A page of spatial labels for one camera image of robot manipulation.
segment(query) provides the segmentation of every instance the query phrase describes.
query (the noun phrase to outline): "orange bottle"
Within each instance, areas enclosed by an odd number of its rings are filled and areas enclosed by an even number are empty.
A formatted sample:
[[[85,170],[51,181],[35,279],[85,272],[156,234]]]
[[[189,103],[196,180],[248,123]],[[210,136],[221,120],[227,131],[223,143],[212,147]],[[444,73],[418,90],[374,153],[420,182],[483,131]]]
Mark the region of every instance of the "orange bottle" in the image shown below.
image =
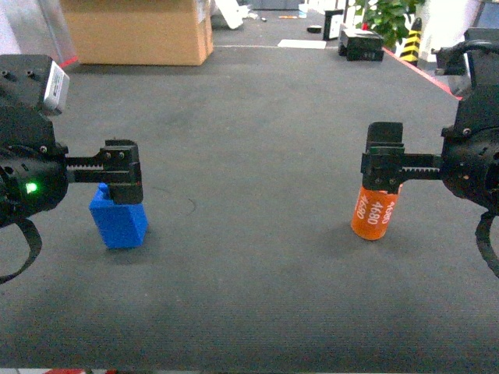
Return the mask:
[[[359,198],[353,212],[351,227],[361,238],[377,240],[384,237],[398,195],[386,191],[371,191],[360,186]]]

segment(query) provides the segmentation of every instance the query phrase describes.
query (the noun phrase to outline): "potted plant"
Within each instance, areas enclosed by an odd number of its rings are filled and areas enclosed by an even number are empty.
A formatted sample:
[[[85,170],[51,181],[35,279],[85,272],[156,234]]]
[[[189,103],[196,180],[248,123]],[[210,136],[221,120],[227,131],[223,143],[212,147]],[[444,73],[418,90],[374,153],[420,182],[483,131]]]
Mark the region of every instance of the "potted plant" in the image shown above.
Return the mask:
[[[356,0],[356,16],[364,13],[363,22],[372,31],[384,38],[384,45],[394,49],[397,42],[409,35],[405,26],[406,16],[412,21],[411,15],[416,12],[416,5],[423,5],[426,0]]]

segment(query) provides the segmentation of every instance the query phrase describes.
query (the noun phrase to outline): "blue plastic object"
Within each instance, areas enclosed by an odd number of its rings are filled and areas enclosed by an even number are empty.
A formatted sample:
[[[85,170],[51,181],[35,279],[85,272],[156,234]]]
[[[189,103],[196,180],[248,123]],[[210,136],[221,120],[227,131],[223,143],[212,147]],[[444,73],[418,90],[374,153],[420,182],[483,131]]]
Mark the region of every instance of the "blue plastic object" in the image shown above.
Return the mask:
[[[117,205],[109,196],[109,187],[100,183],[89,209],[108,248],[142,245],[147,229],[147,217],[142,204]]]

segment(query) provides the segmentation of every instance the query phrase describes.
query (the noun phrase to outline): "dark gray mat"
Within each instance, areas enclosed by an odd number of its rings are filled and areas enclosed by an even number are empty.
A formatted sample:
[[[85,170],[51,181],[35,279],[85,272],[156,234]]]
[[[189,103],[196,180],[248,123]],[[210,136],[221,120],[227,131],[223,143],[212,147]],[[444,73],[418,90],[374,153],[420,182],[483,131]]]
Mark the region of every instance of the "dark gray mat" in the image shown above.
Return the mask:
[[[492,372],[499,282],[481,209],[408,182],[386,237],[349,228],[373,121],[438,152],[457,101],[392,58],[219,48],[199,68],[85,67],[56,135],[138,141],[150,228],[108,251],[72,185],[40,259],[0,288],[1,367]],[[0,235],[0,271],[25,245]]]

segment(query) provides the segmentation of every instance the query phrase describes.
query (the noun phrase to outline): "red tape line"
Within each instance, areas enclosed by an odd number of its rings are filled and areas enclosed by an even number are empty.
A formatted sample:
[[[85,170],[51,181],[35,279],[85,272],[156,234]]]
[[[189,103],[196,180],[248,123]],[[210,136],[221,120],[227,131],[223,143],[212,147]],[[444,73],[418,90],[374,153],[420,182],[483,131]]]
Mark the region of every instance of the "red tape line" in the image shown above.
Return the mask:
[[[398,56],[396,56],[392,51],[389,51],[387,48],[383,48],[384,51],[386,53],[388,53],[391,57],[393,57],[395,60],[397,60],[398,62],[401,62],[402,64],[404,64],[405,66],[407,66],[408,68],[410,68],[413,72],[417,72],[419,75],[421,75],[423,78],[429,80],[431,83],[433,83],[435,86],[437,86],[438,88],[440,88],[441,90],[447,92],[449,95],[451,95],[453,98],[457,99],[457,100],[461,100],[460,97],[457,97],[457,96],[454,96],[454,94],[452,93],[451,89],[449,88],[448,85],[446,85],[445,83],[442,83],[440,80],[438,79],[435,79],[434,77],[426,74],[423,70],[421,69],[418,69],[416,68],[413,64],[409,64],[407,61],[404,61],[402,60],[401,58],[399,58]]]
[[[74,63],[75,63],[75,62],[77,62],[77,61],[78,61],[78,56],[75,56],[75,57],[73,57],[73,58],[70,58],[69,60],[66,60],[66,61],[64,61],[64,62],[61,62],[61,63],[59,64],[59,66],[60,66],[61,68],[65,68],[66,66],[71,65],[71,64],[74,64]]]
[[[85,372],[83,369],[52,369],[45,374],[81,374]]]

